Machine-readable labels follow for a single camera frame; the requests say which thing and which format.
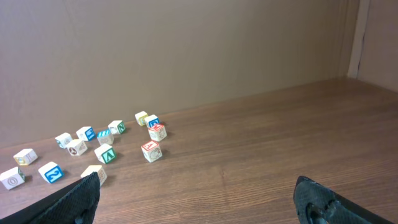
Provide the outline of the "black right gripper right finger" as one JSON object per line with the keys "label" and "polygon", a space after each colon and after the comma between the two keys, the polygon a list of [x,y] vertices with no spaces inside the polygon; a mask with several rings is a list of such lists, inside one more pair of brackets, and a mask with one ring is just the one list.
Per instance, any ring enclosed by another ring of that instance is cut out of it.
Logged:
{"label": "black right gripper right finger", "polygon": [[392,223],[306,176],[298,177],[293,201],[301,224]]}

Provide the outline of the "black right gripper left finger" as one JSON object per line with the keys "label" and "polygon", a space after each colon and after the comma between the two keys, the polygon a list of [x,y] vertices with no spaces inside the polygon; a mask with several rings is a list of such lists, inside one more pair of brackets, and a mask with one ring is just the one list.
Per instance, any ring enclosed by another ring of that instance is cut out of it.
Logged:
{"label": "black right gripper left finger", "polygon": [[93,223],[100,200],[97,172],[3,219],[3,224]]}

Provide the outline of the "blue block number 2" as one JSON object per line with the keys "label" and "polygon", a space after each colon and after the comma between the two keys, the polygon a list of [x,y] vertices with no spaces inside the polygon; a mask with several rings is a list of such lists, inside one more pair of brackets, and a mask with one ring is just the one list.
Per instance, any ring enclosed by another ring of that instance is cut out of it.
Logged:
{"label": "blue block number 2", "polygon": [[49,162],[46,165],[42,166],[38,169],[39,174],[43,177],[43,179],[52,184],[64,176],[63,171],[60,166],[55,162]]}

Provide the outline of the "green block letter A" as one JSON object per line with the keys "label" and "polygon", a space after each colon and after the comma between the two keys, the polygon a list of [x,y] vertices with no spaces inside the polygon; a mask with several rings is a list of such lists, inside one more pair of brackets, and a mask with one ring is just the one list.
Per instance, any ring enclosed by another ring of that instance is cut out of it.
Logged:
{"label": "green block letter A", "polygon": [[116,152],[109,144],[100,145],[100,147],[94,150],[94,153],[98,160],[104,164],[109,164],[116,158]]}

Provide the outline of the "white block letter O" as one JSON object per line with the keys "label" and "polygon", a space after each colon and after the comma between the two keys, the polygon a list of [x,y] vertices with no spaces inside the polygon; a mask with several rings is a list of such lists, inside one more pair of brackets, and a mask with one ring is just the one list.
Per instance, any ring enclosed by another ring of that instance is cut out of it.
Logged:
{"label": "white block letter O", "polygon": [[0,180],[7,190],[11,190],[25,182],[25,175],[19,167],[14,167],[1,173]]}

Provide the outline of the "red block letter M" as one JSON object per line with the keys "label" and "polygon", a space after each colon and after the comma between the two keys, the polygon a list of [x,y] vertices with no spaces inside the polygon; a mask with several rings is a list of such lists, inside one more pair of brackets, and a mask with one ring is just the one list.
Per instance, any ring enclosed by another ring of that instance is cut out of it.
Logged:
{"label": "red block letter M", "polygon": [[163,124],[155,124],[153,127],[148,129],[150,138],[153,141],[161,141],[167,136],[165,126]]}

